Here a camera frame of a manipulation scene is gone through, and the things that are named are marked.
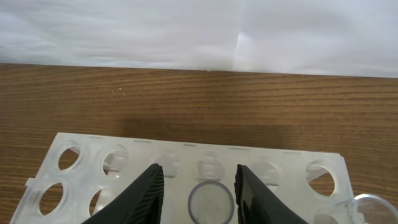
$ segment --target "brown wood grain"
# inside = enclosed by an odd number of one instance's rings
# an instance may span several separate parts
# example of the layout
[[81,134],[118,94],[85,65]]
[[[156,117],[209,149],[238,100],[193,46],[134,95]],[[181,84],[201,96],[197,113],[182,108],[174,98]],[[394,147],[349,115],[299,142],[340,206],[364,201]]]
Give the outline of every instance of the brown wood grain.
[[57,132],[338,152],[398,206],[398,79],[0,65],[1,223]]

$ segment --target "white backdrop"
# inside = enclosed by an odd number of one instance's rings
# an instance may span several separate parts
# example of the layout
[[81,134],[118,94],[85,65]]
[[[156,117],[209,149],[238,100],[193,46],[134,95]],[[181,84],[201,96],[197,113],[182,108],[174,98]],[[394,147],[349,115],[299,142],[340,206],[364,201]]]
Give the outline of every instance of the white backdrop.
[[398,77],[398,0],[0,0],[0,62]]

